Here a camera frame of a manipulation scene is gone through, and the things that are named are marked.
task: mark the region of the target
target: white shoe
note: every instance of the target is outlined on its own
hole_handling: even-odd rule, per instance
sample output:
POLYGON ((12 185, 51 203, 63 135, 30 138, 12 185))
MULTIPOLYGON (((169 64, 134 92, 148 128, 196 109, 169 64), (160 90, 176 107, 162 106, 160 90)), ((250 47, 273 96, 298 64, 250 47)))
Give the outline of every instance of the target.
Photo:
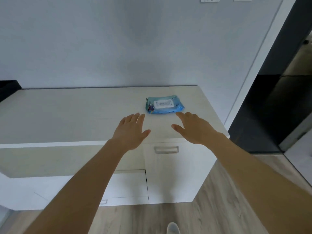
POLYGON ((177 226, 175 222, 171 222, 168 224, 167 234, 181 234, 179 227, 177 226))

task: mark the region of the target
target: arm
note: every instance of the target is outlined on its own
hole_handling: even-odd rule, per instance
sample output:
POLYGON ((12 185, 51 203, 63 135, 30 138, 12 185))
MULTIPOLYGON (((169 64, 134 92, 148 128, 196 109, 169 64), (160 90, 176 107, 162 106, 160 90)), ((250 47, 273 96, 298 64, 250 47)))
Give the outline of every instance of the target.
POLYGON ((204 119, 177 113, 186 140, 210 149, 235 181, 270 234, 312 233, 312 196, 215 131, 204 119))
POLYGON ((145 115, 123 118, 113 137, 61 189, 24 234, 87 234, 106 186, 120 159, 149 135, 145 115))

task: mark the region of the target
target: wooden floor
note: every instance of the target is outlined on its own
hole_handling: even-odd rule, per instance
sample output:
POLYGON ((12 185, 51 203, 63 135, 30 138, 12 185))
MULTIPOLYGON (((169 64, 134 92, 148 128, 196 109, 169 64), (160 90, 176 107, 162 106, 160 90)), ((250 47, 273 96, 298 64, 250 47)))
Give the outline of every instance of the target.
MULTIPOLYGON (((258 155, 277 172, 312 194, 283 155, 258 155)), ((0 234, 21 234, 40 211, 15 211, 0 234)), ((100 207, 89 234, 165 234, 176 222, 181 233, 267 233, 248 202, 217 161, 192 203, 100 207)))

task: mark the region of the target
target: printed label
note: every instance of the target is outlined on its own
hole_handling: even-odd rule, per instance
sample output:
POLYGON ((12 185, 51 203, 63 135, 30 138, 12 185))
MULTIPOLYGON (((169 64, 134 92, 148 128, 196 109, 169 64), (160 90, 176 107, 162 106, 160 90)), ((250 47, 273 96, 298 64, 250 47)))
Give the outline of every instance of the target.
POLYGON ((154 101, 154 108, 155 109, 173 108, 173 107, 174 107, 174 102, 172 101, 172 99, 154 101))

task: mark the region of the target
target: forearm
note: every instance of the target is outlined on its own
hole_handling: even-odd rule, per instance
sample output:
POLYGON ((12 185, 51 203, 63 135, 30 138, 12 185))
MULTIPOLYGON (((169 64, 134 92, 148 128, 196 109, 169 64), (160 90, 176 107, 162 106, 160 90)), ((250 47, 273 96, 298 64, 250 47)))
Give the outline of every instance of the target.
POLYGON ((25 234, 87 234, 106 186, 126 151, 109 140, 61 189, 25 234))
POLYGON ((235 181, 270 234, 311 233, 312 197, 223 134, 206 145, 235 181))

